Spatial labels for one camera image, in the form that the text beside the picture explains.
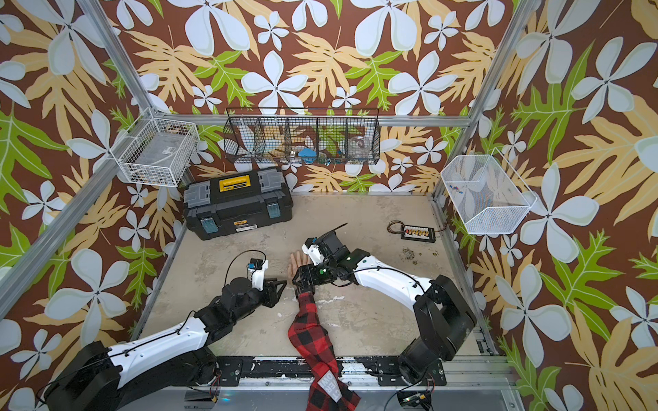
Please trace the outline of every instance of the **stained floor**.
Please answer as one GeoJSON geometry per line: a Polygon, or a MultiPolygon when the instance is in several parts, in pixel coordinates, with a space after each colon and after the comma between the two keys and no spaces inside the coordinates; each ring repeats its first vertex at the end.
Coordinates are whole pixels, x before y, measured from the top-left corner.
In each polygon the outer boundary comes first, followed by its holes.
{"type": "MultiPolygon", "coordinates": [[[[337,234],[349,249],[366,250],[382,262],[416,276],[453,277],[441,239],[436,243],[408,241],[386,231],[390,220],[436,229],[425,196],[304,195],[293,200],[293,218],[289,222],[208,241],[188,231],[142,336],[181,322],[190,310],[203,308],[221,294],[227,266],[240,252],[263,250],[270,264],[266,277],[284,279],[291,252],[299,250],[306,238],[345,222],[348,225],[337,234]]],[[[245,254],[233,263],[228,281],[246,275],[245,267],[252,256],[245,254]]],[[[315,300],[336,355],[398,355],[419,335],[414,314],[373,289],[323,285],[316,290],[315,300]]],[[[287,332],[298,311],[289,285],[274,308],[259,307],[211,348],[219,355],[297,356],[287,332]]],[[[479,354],[472,335],[459,354],[479,354]]]]}

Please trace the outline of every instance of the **toolbox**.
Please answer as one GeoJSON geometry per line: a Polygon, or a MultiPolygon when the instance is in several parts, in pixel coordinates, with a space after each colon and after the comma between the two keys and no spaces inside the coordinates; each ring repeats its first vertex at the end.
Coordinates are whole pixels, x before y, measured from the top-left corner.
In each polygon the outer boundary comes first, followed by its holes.
{"type": "Polygon", "coordinates": [[[292,218],[292,197],[278,167],[192,183],[183,197],[187,227],[202,240],[292,218]]]}

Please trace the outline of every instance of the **electronic connector board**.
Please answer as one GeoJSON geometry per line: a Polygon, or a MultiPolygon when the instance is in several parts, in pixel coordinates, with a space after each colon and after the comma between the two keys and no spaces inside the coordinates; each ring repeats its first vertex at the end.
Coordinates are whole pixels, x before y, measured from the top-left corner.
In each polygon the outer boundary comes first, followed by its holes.
{"type": "Polygon", "coordinates": [[[404,226],[404,231],[400,233],[400,237],[404,240],[423,241],[425,243],[435,243],[436,234],[434,228],[431,227],[418,227],[418,226],[404,226]]]}

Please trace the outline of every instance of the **wire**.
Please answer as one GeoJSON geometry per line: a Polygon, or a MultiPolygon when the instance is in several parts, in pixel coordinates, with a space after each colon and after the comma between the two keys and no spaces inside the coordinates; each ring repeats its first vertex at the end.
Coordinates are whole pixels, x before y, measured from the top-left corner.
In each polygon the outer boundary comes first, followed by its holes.
{"type": "Polygon", "coordinates": [[[420,381],[418,381],[417,383],[415,383],[415,384],[408,385],[408,386],[394,392],[393,395],[390,396],[388,401],[386,401],[386,403],[384,404],[384,409],[382,411],[386,411],[386,407],[388,406],[388,403],[391,402],[391,400],[393,399],[394,396],[396,396],[398,393],[401,393],[402,391],[406,390],[407,388],[411,388],[414,385],[418,385],[421,381],[422,381],[422,379],[420,381]]]}
{"type": "Polygon", "coordinates": [[[386,227],[386,231],[388,231],[391,234],[402,234],[403,232],[405,232],[405,224],[400,220],[393,220],[393,221],[388,223],[388,226],[386,227]],[[400,227],[400,231],[393,231],[393,229],[391,227],[394,224],[399,224],[399,225],[402,226],[402,227],[400,227]]]}
{"type": "Polygon", "coordinates": [[[226,279],[228,278],[228,272],[231,269],[231,264],[233,264],[233,261],[237,260],[239,256],[241,256],[242,254],[245,254],[245,253],[261,253],[263,255],[263,260],[267,260],[267,255],[264,252],[260,251],[260,250],[246,250],[246,251],[243,251],[242,253],[236,255],[236,257],[233,260],[231,260],[230,263],[228,263],[228,268],[226,269],[226,275],[224,276],[224,286],[226,286],[226,279]]]}
{"type": "Polygon", "coordinates": [[[360,268],[358,270],[354,270],[353,272],[367,271],[367,270],[378,270],[378,271],[379,270],[391,270],[391,271],[399,272],[400,274],[404,274],[405,276],[409,277],[411,279],[411,281],[415,282],[420,287],[420,289],[422,290],[423,293],[426,292],[425,289],[422,287],[422,285],[418,282],[417,279],[415,279],[414,277],[412,277],[409,274],[405,273],[404,271],[398,270],[397,268],[377,266],[377,267],[371,267],[371,268],[360,268]]]}
{"type": "Polygon", "coordinates": [[[335,285],[336,287],[339,287],[339,288],[347,287],[348,285],[352,285],[352,284],[354,284],[354,283],[353,283],[351,280],[350,280],[349,282],[347,282],[347,283],[345,283],[345,284],[341,284],[341,285],[338,285],[338,284],[335,284],[335,283],[331,283],[331,285],[335,285]]]}
{"type": "Polygon", "coordinates": [[[64,375],[62,375],[62,376],[60,376],[60,377],[54,379],[53,381],[50,381],[48,384],[44,385],[43,387],[39,388],[39,389],[36,391],[35,397],[36,397],[37,400],[39,400],[42,404],[47,405],[46,402],[45,402],[44,400],[42,400],[41,397],[39,396],[39,393],[41,392],[41,390],[43,390],[43,389],[46,388],[47,386],[52,385],[52,384],[54,384],[54,383],[56,383],[56,382],[59,382],[59,381],[61,381],[62,379],[66,378],[66,377],[68,377],[68,376],[70,376],[70,375],[72,375],[72,374],[75,374],[76,372],[79,372],[79,371],[81,371],[81,370],[84,370],[85,368],[89,368],[89,367],[92,367],[92,366],[94,366],[94,365],[96,365],[96,364],[100,364],[100,363],[102,363],[103,361],[109,360],[109,359],[112,358],[112,357],[116,357],[116,356],[119,356],[119,355],[125,355],[125,356],[128,356],[128,353],[129,353],[130,351],[136,350],[137,348],[141,347],[142,345],[146,345],[146,344],[148,344],[148,343],[152,343],[152,342],[154,342],[154,341],[159,340],[160,338],[168,337],[169,335],[180,334],[180,330],[183,329],[183,327],[185,327],[185,324],[188,322],[188,320],[189,320],[189,318],[190,318],[190,315],[191,315],[193,312],[196,313],[195,310],[190,311],[190,313],[188,314],[188,316],[185,318],[185,321],[183,321],[183,324],[181,324],[181,326],[180,326],[176,331],[172,331],[172,332],[170,332],[169,334],[164,334],[164,335],[161,335],[161,336],[159,336],[159,337],[156,337],[156,338],[154,338],[154,339],[152,339],[152,340],[145,341],[145,342],[143,342],[142,344],[137,344],[136,346],[134,346],[134,347],[130,347],[130,348],[127,349],[127,350],[123,350],[123,351],[118,352],[118,353],[116,353],[116,354],[112,354],[112,355],[109,355],[109,356],[107,356],[107,357],[105,357],[105,358],[101,358],[100,360],[96,360],[96,361],[94,361],[94,362],[91,362],[91,363],[89,363],[89,364],[86,364],[86,365],[84,365],[84,366],[78,368],[78,369],[75,370],[75,371],[71,371],[71,372],[68,373],[68,374],[64,374],[64,375]]]}

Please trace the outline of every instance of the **plaid fabric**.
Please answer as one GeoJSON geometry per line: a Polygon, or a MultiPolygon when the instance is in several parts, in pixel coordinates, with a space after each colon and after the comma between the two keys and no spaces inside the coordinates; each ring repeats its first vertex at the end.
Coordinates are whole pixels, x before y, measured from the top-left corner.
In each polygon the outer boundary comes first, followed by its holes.
{"type": "Polygon", "coordinates": [[[338,379],[338,363],[334,356],[334,346],[327,331],[320,325],[318,307],[313,294],[300,294],[299,314],[288,330],[288,339],[304,357],[315,376],[309,390],[309,404],[306,411],[354,411],[361,398],[347,389],[347,385],[338,379]],[[343,397],[334,400],[318,385],[318,380],[331,371],[338,381],[343,397]]]}

